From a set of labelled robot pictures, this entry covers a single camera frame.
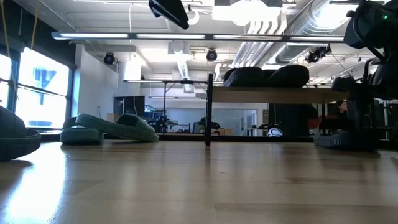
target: ceiling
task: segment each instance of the ceiling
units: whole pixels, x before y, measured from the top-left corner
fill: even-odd
[[[14,0],[29,12],[35,12],[36,1]],[[297,5],[287,10],[288,22],[298,13],[309,0],[296,0]],[[232,21],[215,21],[211,15],[211,5],[214,0],[203,1],[203,11],[200,12],[200,19],[183,30],[166,19],[155,18],[150,9],[145,6],[131,6],[130,4],[104,4],[102,2],[77,2],[76,0],[40,0],[39,18],[62,32],[189,32],[189,33],[217,33],[217,34],[245,34],[249,26],[237,26]],[[343,35],[345,25],[334,31],[335,35]],[[101,40],[86,45],[86,50],[99,60],[105,55],[104,46],[126,46],[124,51],[115,52],[120,60],[128,60],[130,53],[128,46],[136,47],[147,62],[142,70],[144,75],[155,77],[156,74],[172,73],[178,70],[177,63],[165,61],[168,55],[168,44],[170,41],[148,41],[148,40]],[[219,62],[231,62],[241,46],[241,42],[209,42],[209,41],[188,41],[192,60],[187,62],[190,70],[207,70],[214,72]],[[216,62],[207,62],[206,54],[208,49],[215,49],[218,53]],[[304,61],[304,56],[299,57],[293,63],[305,65],[310,70],[313,82],[328,82],[335,75],[344,75],[345,70],[354,71],[360,75],[364,60],[372,57],[371,52],[366,49],[357,50],[345,44],[331,44],[334,57],[327,57],[319,63],[309,65]]]

